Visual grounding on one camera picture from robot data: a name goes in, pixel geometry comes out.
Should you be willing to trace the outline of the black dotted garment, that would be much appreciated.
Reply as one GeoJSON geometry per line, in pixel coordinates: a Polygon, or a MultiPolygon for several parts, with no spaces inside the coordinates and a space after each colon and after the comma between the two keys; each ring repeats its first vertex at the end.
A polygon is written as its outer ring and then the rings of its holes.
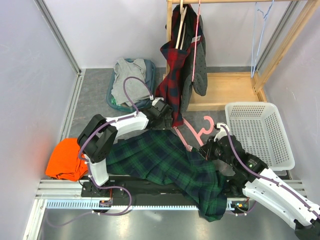
{"type": "Polygon", "coordinates": [[[181,70],[182,92],[180,111],[188,109],[192,92],[205,96],[208,88],[207,64],[206,64],[206,39],[203,33],[203,20],[199,17],[198,42],[196,50],[195,76],[192,83],[193,58],[194,58],[195,34],[189,41],[185,41],[189,55],[186,57],[181,70]]]}

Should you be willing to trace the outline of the green plaid garment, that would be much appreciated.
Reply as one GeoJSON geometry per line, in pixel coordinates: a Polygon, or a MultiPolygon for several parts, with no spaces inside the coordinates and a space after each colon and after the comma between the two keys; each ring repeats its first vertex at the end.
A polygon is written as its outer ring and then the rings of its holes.
{"type": "Polygon", "coordinates": [[[106,169],[158,185],[175,184],[208,222],[220,220],[226,212],[227,178],[197,149],[187,151],[170,130],[148,130],[114,144],[106,169]]]}

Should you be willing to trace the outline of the red navy plaid skirt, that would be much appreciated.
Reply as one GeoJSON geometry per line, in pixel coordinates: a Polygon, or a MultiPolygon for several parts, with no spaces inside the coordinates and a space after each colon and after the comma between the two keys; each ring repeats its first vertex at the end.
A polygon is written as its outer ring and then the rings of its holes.
{"type": "Polygon", "coordinates": [[[189,55],[189,47],[185,41],[189,41],[196,32],[197,14],[190,4],[184,4],[187,8],[181,38],[178,49],[175,49],[180,25],[180,5],[172,11],[171,37],[160,48],[160,52],[166,59],[169,72],[156,89],[156,96],[164,98],[164,101],[173,108],[172,126],[178,127],[184,124],[180,103],[182,99],[182,68],[189,55]]]}

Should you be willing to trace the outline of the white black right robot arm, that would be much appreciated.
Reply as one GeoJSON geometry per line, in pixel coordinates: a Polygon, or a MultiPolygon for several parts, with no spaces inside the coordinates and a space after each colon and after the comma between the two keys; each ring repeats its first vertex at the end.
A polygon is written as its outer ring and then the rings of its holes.
{"type": "Polygon", "coordinates": [[[320,238],[320,206],[280,179],[257,156],[246,152],[235,136],[210,137],[199,152],[206,160],[220,160],[234,171],[229,191],[260,203],[284,220],[300,240],[320,238]]]}

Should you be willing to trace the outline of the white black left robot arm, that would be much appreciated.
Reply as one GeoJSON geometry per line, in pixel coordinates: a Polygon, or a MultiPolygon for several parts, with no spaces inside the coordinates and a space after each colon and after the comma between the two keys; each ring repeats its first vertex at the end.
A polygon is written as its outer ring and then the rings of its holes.
{"type": "Polygon", "coordinates": [[[96,114],[77,138],[78,157],[87,164],[92,191],[99,197],[110,191],[107,156],[115,141],[123,135],[143,130],[169,130],[172,128],[173,108],[161,97],[151,100],[151,105],[132,113],[103,117],[96,114]]]}

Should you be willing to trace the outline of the beige wooden hanger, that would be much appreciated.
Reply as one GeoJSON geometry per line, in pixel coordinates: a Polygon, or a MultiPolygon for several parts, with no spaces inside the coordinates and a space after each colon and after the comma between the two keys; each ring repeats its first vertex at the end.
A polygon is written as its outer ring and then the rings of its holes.
{"type": "Polygon", "coordinates": [[[185,19],[186,13],[187,13],[187,8],[184,7],[184,1],[183,0],[180,0],[179,11],[180,11],[180,23],[179,23],[179,29],[178,29],[177,41],[176,41],[176,44],[175,44],[175,49],[179,48],[182,29],[183,29],[183,25],[184,25],[184,19],[185,19]]]}

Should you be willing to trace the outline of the thick pink plastic hanger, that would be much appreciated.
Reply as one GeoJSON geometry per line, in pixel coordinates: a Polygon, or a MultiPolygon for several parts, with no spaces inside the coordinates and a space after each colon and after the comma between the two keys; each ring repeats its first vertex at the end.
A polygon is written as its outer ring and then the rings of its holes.
{"type": "MultiPolygon", "coordinates": [[[[194,138],[197,140],[198,144],[201,147],[204,145],[204,143],[203,143],[203,141],[201,139],[201,136],[202,135],[210,135],[213,132],[213,130],[215,129],[215,122],[214,122],[214,120],[213,120],[213,118],[211,116],[205,115],[203,117],[203,119],[209,122],[209,124],[210,124],[209,128],[205,129],[204,127],[202,127],[199,130],[199,132],[196,132],[196,130],[193,128],[193,126],[185,118],[183,118],[183,123],[187,126],[187,128],[193,134],[194,138]]],[[[173,129],[175,130],[175,132],[177,133],[178,137],[182,141],[182,143],[183,143],[184,147],[186,148],[186,150],[188,152],[191,152],[193,147],[187,143],[187,141],[183,137],[183,135],[180,132],[180,130],[177,127],[173,127],[173,129]]]]}

